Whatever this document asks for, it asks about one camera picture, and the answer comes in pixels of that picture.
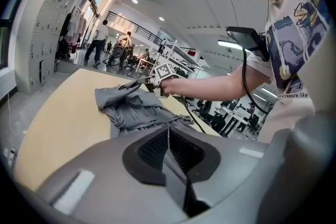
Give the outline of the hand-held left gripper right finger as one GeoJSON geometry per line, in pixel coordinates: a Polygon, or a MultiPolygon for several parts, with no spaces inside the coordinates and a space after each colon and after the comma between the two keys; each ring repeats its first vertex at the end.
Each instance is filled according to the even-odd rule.
{"type": "Polygon", "coordinates": [[[186,177],[183,210],[189,217],[228,198],[250,175],[266,144],[171,127],[170,151],[186,177]]]}

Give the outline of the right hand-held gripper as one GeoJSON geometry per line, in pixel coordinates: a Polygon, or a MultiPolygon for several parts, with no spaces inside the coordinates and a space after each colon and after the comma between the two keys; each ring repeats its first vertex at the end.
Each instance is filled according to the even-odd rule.
{"type": "Polygon", "coordinates": [[[164,89],[160,86],[161,82],[168,78],[180,78],[180,76],[175,72],[174,67],[168,62],[156,66],[153,72],[154,74],[149,77],[135,79],[135,85],[144,84],[150,92],[155,94],[157,98],[167,98],[169,94],[164,93],[164,89]]]}

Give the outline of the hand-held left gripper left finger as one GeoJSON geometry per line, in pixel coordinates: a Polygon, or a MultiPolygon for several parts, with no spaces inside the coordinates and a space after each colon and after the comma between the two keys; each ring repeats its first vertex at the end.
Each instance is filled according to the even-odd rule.
{"type": "Polygon", "coordinates": [[[99,142],[50,174],[37,194],[71,222],[181,224],[188,216],[162,172],[168,133],[156,127],[99,142]]]}

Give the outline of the grey robe garment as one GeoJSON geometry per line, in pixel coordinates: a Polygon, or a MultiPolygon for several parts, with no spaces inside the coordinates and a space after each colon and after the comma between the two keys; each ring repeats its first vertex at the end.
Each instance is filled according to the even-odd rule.
{"type": "Polygon", "coordinates": [[[136,81],[94,92],[99,111],[110,120],[111,139],[155,127],[190,129],[196,125],[190,115],[174,114],[165,108],[154,93],[141,89],[136,81]]]}

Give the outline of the person's right forearm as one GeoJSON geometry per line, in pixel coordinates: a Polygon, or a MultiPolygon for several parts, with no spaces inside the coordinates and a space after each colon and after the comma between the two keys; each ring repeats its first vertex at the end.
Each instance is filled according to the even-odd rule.
{"type": "Polygon", "coordinates": [[[180,95],[206,101],[232,101],[247,95],[243,79],[250,91],[270,82],[268,76],[250,66],[246,67],[243,77],[243,67],[239,66],[232,74],[223,77],[181,80],[180,95]]]}

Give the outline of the person's right hand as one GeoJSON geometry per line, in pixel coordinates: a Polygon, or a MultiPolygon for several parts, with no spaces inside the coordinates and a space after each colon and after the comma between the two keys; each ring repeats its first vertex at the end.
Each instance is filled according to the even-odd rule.
{"type": "Polygon", "coordinates": [[[165,94],[186,94],[187,79],[184,78],[168,78],[161,82],[160,86],[164,89],[165,94]]]}

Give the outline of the white storage shelf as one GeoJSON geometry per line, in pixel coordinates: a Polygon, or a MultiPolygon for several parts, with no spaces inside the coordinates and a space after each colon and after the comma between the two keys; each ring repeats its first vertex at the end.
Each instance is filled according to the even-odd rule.
{"type": "Polygon", "coordinates": [[[168,62],[179,76],[196,78],[199,71],[204,69],[193,56],[187,53],[189,51],[196,52],[195,49],[181,47],[181,43],[177,39],[175,41],[164,39],[159,46],[157,65],[168,62]]]}

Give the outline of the black mezzanine railing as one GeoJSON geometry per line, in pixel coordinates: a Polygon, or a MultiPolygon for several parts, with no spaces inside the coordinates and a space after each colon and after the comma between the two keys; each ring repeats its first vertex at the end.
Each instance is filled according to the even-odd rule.
{"type": "Polygon", "coordinates": [[[145,39],[153,42],[156,45],[160,45],[163,41],[159,36],[155,35],[154,33],[150,32],[149,30],[145,29],[144,27],[130,21],[114,12],[109,11],[106,20],[122,26],[129,30],[131,33],[139,34],[140,36],[144,37],[145,39]]]}

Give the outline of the clothes rack with garments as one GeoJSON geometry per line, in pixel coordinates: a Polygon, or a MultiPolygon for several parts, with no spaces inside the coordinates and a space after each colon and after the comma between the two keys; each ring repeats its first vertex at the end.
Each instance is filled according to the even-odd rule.
{"type": "Polygon", "coordinates": [[[66,20],[62,27],[59,41],[57,58],[67,59],[72,54],[77,53],[79,42],[86,26],[86,19],[79,8],[74,8],[71,13],[66,16],[66,20]]]}

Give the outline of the long ceiling lamp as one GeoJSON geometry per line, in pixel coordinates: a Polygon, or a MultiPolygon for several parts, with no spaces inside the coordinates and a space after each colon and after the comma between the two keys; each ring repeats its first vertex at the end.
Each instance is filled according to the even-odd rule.
{"type": "Polygon", "coordinates": [[[223,47],[234,48],[234,49],[238,49],[238,50],[243,49],[242,46],[240,46],[239,44],[237,44],[235,42],[218,40],[217,43],[218,43],[219,46],[223,46],[223,47]]]}

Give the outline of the white power strip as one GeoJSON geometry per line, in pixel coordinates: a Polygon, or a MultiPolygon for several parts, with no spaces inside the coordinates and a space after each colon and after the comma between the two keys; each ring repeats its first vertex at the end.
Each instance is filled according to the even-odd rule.
{"type": "Polygon", "coordinates": [[[17,157],[15,148],[11,148],[10,150],[8,148],[5,148],[3,151],[3,155],[7,159],[7,165],[11,167],[17,157]]]}

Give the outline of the grey locker cabinet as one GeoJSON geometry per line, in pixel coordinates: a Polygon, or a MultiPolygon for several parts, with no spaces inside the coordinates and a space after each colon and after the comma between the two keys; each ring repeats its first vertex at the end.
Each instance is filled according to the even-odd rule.
{"type": "Polygon", "coordinates": [[[17,88],[36,92],[54,74],[58,40],[74,0],[27,0],[16,38],[17,88]]]}

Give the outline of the black chest monitor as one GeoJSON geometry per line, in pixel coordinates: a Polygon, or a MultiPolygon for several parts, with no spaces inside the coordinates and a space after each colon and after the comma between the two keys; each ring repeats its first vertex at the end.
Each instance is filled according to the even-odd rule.
{"type": "Polygon", "coordinates": [[[259,35],[254,29],[246,27],[229,26],[226,29],[229,37],[234,39],[242,48],[254,53],[263,61],[270,59],[267,49],[266,37],[259,35]]]}

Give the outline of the white printed t-shirt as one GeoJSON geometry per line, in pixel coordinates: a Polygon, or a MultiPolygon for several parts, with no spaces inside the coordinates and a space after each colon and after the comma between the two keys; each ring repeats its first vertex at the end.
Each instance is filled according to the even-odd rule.
{"type": "Polygon", "coordinates": [[[250,54],[247,66],[270,78],[277,101],[259,131],[258,141],[270,143],[275,132],[291,129],[316,111],[298,71],[319,48],[333,22],[325,0],[278,0],[265,27],[269,61],[250,54]]]}

